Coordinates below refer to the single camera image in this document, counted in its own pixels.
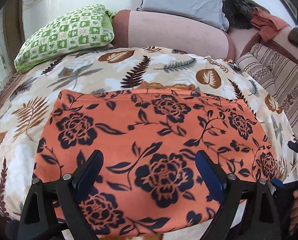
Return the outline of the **person right hand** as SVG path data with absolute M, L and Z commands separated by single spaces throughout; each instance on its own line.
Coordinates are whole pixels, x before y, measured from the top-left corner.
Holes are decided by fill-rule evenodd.
M 289 234 L 292 236 L 298 227 L 298 191 L 293 192 L 294 203 L 290 213 Z

